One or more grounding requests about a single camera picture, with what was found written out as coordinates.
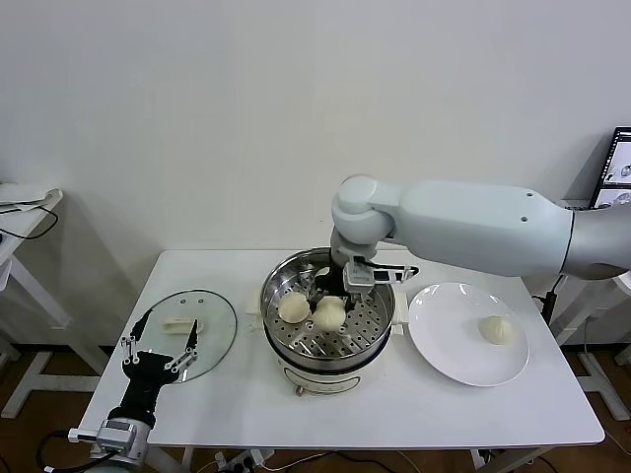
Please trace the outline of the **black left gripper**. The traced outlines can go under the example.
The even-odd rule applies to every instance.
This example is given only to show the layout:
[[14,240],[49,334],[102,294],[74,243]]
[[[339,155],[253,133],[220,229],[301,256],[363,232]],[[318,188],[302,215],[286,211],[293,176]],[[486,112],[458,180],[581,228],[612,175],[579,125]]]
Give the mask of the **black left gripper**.
[[127,336],[120,340],[123,372],[129,379],[118,406],[118,417],[155,424],[155,409],[163,386],[175,383],[178,373],[188,369],[198,358],[198,320],[193,321],[183,353],[176,359],[157,353],[139,352],[139,342],[148,321],[144,314]]

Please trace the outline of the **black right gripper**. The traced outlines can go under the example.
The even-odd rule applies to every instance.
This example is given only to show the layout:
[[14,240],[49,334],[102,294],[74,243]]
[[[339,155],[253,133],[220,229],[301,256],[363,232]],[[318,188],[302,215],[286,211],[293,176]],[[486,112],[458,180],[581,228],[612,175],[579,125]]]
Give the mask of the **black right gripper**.
[[317,286],[311,285],[307,292],[307,302],[310,312],[315,312],[317,305],[323,296],[341,298],[345,302],[345,311],[355,309],[356,304],[363,302],[365,292],[356,289],[345,290],[343,282],[343,270],[331,265],[317,272]]

